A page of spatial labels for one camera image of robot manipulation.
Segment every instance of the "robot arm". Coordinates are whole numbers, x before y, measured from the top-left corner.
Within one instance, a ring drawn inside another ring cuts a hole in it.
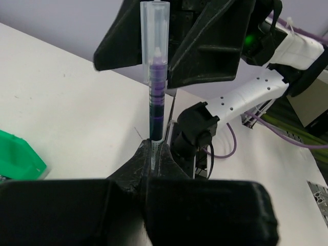
[[[219,117],[217,130],[225,126],[233,118],[249,109],[272,99],[281,97],[289,84],[275,70],[266,69],[265,72],[233,90],[232,92],[207,101],[207,110]]]

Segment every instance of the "black mount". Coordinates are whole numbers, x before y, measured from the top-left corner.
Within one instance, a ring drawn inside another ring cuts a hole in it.
[[[154,246],[211,245],[218,238],[222,246],[277,244],[263,186],[192,180],[168,145],[158,152],[154,172],[144,140],[108,179],[2,183],[0,245],[135,245],[144,225]]]
[[[194,157],[199,149],[207,147],[216,134],[218,116],[212,116],[206,102],[185,109],[178,117],[171,140],[171,153],[175,162],[189,176],[194,175]]]
[[[263,23],[275,0],[168,1],[170,89],[234,80],[246,35]],[[98,71],[141,64],[140,2],[123,1],[94,54]]]

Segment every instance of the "syringe barrel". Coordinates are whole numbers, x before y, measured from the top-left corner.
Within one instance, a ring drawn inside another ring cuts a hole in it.
[[[168,70],[170,3],[141,2],[144,82],[149,85],[150,140],[161,141]]]
[[[141,2],[140,20],[143,77],[149,82],[149,66],[168,63],[170,3]]]

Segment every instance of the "purple cable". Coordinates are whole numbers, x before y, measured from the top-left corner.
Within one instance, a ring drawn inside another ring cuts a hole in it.
[[[218,158],[218,159],[225,159],[225,158],[228,158],[230,156],[232,156],[235,152],[236,152],[236,149],[237,149],[237,138],[236,138],[236,134],[234,133],[234,130],[232,130],[232,127],[229,123],[227,123],[227,126],[229,127],[229,130],[232,134],[232,137],[234,138],[234,149],[231,151],[230,154],[228,155],[224,155],[224,156],[220,156],[220,155],[214,155],[215,158]],[[203,149],[205,151],[205,153],[207,153],[208,155],[211,155],[210,152],[208,152],[205,148]]]
[[[311,149],[312,150],[328,149],[328,145],[305,145],[303,143],[293,141],[289,137],[283,135],[278,130],[276,130],[275,128],[273,128],[269,123],[267,123],[266,121],[264,121],[263,119],[261,119],[257,115],[255,115],[253,113],[250,113],[250,112],[245,112],[245,114],[248,115],[248,116],[253,117],[256,120],[258,120],[263,125],[265,125],[267,128],[269,128],[271,131],[273,131],[275,134],[277,134],[279,137],[281,137],[282,139],[286,140],[287,142],[290,142],[291,144],[294,144],[294,145],[296,145],[298,147],[307,148],[307,149],[310,149],[310,150]]]
[[[269,15],[269,17],[270,18],[273,18],[273,14],[271,13]],[[284,27],[287,25],[287,22],[285,20],[281,19],[281,18],[278,18],[278,23],[281,24],[281,25],[283,25]],[[314,40],[316,40],[316,41],[318,41],[318,42],[320,42],[320,43],[322,43],[324,45],[328,45],[328,39],[325,39],[323,37],[319,37],[317,35],[314,35],[312,33],[306,32],[303,29],[300,29],[300,28],[297,28],[297,27],[294,27],[294,26],[293,26],[293,29],[294,29],[294,32],[297,32],[297,33],[302,34],[304,36],[313,38]]]

